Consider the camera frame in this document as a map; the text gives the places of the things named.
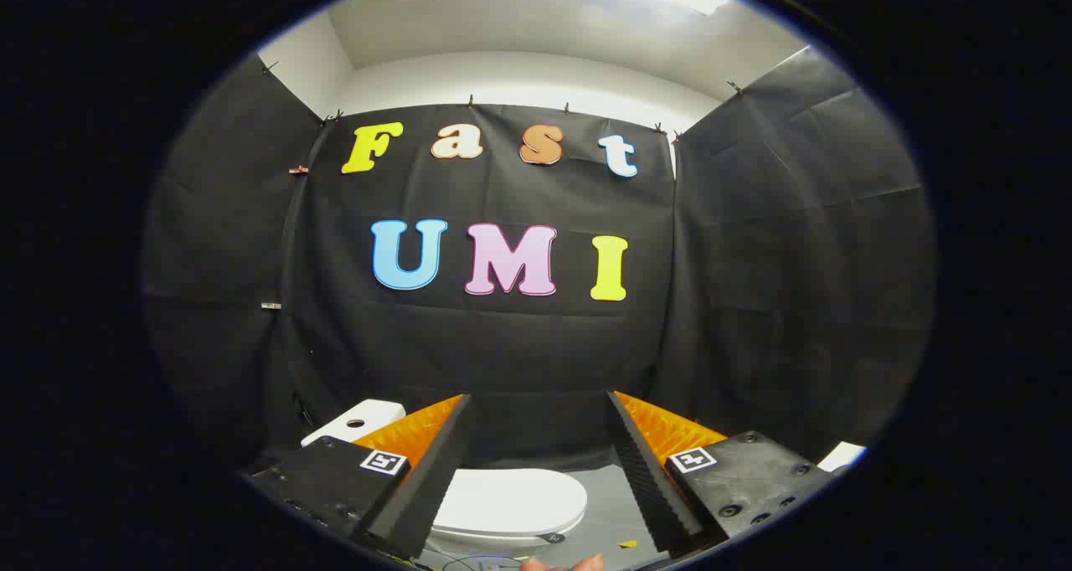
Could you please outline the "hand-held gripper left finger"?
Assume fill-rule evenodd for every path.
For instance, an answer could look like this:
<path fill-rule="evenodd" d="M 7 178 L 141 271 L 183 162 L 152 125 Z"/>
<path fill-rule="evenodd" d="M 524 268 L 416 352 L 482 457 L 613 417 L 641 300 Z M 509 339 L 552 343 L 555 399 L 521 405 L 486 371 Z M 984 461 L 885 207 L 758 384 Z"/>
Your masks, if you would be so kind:
<path fill-rule="evenodd" d="M 471 432 L 472 397 L 459 394 L 357 439 L 318 436 L 245 482 L 357 549 L 416 558 Z"/>

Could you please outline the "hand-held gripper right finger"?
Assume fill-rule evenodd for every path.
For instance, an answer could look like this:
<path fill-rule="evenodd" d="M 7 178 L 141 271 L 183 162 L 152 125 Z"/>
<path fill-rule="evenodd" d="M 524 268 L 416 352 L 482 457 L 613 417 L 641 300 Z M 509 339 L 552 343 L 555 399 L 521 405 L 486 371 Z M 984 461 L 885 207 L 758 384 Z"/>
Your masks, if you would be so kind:
<path fill-rule="evenodd" d="M 759 431 L 723 435 L 623 392 L 606 395 L 606 422 L 647 532 L 670 555 L 745 539 L 832 480 Z"/>

